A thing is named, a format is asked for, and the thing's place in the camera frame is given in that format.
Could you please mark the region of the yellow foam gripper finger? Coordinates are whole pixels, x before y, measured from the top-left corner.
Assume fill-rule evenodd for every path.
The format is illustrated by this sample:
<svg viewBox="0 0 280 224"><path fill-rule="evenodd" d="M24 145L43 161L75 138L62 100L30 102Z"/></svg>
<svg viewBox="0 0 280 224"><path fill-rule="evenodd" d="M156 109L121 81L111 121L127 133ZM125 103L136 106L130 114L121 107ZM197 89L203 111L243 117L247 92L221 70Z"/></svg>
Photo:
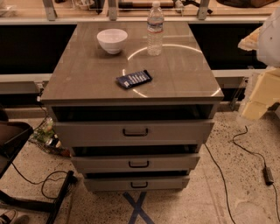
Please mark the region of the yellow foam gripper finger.
<svg viewBox="0 0 280 224"><path fill-rule="evenodd" d="M258 120L276 102L280 102L280 68L271 68L258 74L247 85L239 117L248 121Z"/></svg>

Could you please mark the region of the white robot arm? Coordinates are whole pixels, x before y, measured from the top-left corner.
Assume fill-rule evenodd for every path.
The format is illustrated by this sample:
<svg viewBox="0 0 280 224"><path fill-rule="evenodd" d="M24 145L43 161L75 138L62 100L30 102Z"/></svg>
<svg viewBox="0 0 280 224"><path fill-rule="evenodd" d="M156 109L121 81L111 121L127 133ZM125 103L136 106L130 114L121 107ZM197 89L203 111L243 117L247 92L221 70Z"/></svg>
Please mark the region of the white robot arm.
<svg viewBox="0 0 280 224"><path fill-rule="evenodd" d="M238 47L245 51L256 50L257 60L267 66L264 72L253 72L248 78L237 119L249 123L260 119L269 107L280 102L280 8L276 8L261 27L243 38Z"/></svg>

